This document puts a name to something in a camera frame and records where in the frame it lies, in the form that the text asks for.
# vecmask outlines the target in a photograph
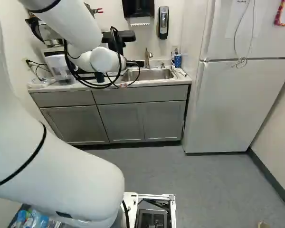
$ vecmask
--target faucet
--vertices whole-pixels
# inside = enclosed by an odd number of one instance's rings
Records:
[[[144,52],[144,66],[145,68],[150,68],[150,58],[153,57],[152,52],[148,51],[148,49],[146,48],[145,52]]]

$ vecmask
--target white refrigerator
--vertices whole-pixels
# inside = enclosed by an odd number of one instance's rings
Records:
[[[244,152],[253,141],[285,81],[280,3],[185,0],[182,68],[193,80],[186,153]],[[246,59],[237,68],[238,57]]]

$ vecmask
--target gray floor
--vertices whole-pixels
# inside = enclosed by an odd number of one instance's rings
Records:
[[[126,191],[176,195],[177,228],[285,228],[285,205],[246,155],[185,156],[180,146],[89,151],[116,164]]]

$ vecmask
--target freezer door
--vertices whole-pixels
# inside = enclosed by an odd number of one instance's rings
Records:
[[[241,69],[234,64],[200,62],[190,94],[186,153],[245,151],[272,107],[285,81],[285,60],[251,60]]]
[[[254,1],[254,35],[247,56]],[[236,36],[239,57],[285,57],[285,27],[274,25],[280,3],[281,0],[209,0],[201,59],[237,58],[233,37],[247,4],[247,12]]]

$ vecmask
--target kitchen sink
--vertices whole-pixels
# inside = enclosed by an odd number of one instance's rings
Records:
[[[134,81],[138,76],[139,70],[128,70],[123,75],[121,81]],[[150,68],[141,69],[141,73],[137,81],[159,80],[159,79],[173,79],[175,75],[167,68]]]

